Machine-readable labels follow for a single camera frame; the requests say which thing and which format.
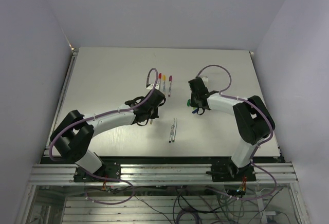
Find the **blue marker pen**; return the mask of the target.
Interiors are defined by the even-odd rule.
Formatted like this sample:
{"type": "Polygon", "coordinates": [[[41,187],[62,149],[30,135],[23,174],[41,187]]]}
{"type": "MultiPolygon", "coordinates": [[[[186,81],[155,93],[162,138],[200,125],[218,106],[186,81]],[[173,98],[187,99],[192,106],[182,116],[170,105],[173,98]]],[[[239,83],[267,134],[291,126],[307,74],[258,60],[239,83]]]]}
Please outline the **blue marker pen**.
{"type": "Polygon", "coordinates": [[[175,130],[175,118],[173,119],[173,124],[171,126],[171,130],[170,130],[170,136],[169,136],[169,143],[171,143],[173,141],[173,136],[174,136],[174,130],[175,130]]]}

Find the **magenta marker pen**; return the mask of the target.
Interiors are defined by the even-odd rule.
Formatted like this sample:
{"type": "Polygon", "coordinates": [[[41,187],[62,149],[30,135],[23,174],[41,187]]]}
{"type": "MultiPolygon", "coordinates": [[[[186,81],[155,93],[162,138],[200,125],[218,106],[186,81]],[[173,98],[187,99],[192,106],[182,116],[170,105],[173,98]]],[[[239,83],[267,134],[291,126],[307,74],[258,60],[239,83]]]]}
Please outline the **magenta marker pen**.
{"type": "Polygon", "coordinates": [[[171,89],[172,89],[172,75],[169,76],[169,91],[168,91],[168,97],[171,96],[171,89]]]}

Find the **yellow marker pen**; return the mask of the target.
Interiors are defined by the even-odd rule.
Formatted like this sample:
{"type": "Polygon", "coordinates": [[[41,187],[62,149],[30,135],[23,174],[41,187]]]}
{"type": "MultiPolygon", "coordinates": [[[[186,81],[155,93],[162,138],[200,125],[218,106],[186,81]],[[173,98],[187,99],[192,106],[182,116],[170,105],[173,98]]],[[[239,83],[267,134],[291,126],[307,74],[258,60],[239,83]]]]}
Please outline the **yellow marker pen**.
{"type": "Polygon", "coordinates": [[[162,92],[164,95],[166,95],[166,75],[162,75],[162,92]]]}

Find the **red marker pen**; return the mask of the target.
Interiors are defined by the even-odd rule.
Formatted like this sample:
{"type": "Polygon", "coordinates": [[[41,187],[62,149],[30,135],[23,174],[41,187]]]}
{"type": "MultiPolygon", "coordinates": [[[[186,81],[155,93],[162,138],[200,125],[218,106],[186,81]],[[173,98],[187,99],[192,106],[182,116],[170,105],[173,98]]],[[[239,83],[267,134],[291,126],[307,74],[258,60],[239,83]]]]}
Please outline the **red marker pen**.
{"type": "Polygon", "coordinates": [[[157,80],[157,85],[156,85],[156,88],[157,88],[158,90],[161,89],[161,78],[162,78],[162,73],[159,73],[159,75],[158,75],[158,80],[157,80]]]}

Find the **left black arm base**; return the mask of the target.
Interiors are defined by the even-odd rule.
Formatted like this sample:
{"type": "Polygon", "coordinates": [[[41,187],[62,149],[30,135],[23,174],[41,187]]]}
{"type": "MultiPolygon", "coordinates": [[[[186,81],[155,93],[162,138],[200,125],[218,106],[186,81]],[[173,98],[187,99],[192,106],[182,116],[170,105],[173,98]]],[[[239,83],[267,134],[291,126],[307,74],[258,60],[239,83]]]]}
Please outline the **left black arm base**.
{"type": "Polygon", "coordinates": [[[74,182],[116,182],[116,179],[119,179],[120,176],[121,166],[115,161],[109,161],[90,174],[80,167],[77,168],[74,182]]]}

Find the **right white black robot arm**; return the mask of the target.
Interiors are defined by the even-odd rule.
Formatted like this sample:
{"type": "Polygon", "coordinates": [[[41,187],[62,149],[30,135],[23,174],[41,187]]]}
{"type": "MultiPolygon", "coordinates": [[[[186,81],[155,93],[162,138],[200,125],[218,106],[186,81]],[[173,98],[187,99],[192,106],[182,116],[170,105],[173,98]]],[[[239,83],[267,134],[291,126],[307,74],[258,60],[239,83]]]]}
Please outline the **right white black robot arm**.
{"type": "Polygon", "coordinates": [[[240,142],[231,156],[227,167],[227,176],[239,180],[245,174],[258,147],[273,137],[275,123],[259,96],[244,99],[224,95],[218,91],[209,91],[202,78],[189,81],[191,90],[190,106],[202,112],[217,110],[235,117],[240,142]]]}

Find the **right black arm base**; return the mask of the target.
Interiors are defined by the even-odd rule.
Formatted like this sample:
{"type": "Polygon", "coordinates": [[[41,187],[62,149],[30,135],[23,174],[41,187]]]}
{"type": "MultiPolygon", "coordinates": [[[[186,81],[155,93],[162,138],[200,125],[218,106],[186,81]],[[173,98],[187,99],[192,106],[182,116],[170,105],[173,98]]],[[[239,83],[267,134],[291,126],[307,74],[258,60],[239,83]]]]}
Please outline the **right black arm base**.
{"type": "Polygon", "coordinates": [[[213,182],[256,181],[254,167],[250,164],[241,168],[236,167],[232,162],[213,164],[206,174],[212,177],[213,182]]]}

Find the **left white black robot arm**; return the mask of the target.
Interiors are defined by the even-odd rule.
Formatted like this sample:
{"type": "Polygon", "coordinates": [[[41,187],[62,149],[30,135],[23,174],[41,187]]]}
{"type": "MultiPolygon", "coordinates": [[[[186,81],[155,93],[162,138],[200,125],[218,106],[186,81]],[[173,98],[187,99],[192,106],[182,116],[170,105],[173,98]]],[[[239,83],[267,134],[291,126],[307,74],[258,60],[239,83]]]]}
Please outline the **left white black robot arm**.
{"type": "Polygon", "coordinates": [[[121,126],[145,126],[149,120],[159,118],[158,109],[165,102],[165,95],[155,89],[103,115],[85,118],[78,110],[70,111],[50,136],[49,156],[53,158],[52,148],[55,147],[65,162],[85,169],[92,181],[100,181],[106,175],[106,165],[88,149],[92,138],[121,126]]]}

